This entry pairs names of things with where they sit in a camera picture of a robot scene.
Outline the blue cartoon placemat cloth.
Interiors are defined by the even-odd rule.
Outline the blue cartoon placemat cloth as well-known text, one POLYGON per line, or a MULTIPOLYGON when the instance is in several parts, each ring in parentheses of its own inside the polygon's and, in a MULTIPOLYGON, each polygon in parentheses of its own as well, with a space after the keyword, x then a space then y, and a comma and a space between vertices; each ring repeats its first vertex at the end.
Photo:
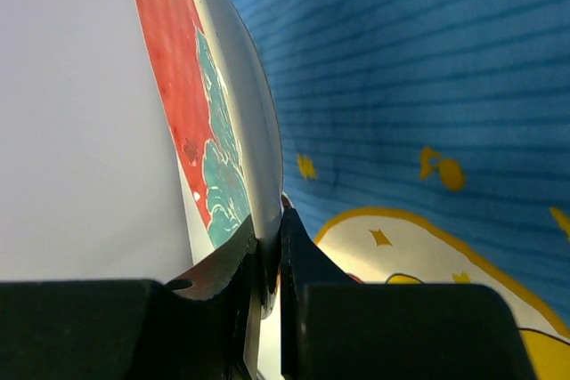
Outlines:
POLYGON ((569 376, 569 0, 232 0, 287 201, 358 282, 483 284, 569 376))

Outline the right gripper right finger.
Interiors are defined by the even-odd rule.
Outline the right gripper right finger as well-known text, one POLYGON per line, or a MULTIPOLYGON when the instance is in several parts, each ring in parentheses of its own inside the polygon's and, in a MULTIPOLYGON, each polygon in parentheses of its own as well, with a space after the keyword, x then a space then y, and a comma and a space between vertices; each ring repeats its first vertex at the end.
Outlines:
POLYGON ((285 378, 534 378, 513 316, 489 287, 360 284, 293 209, 280 236, 285 378))

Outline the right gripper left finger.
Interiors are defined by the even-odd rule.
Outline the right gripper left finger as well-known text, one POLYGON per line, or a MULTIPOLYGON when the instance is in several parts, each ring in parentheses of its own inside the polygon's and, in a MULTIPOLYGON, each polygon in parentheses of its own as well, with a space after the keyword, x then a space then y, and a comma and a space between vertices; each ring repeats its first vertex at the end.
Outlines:
POLYGON ((5 282, 4 379, 252 379, 258 256, 246 220, 167 283, 5 282))

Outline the red and blue ceramic plate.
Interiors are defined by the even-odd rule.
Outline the red and blue ceramic plate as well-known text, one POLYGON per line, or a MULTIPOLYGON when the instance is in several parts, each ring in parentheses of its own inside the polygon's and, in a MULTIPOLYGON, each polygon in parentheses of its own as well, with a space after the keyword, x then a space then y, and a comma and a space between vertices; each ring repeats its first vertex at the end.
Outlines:
POLYGON ((256 46, 232 0, 135 0, 175 147, 192 260, 251 221, 264 258, 262 313, 277 289, 283 155, 256 46))

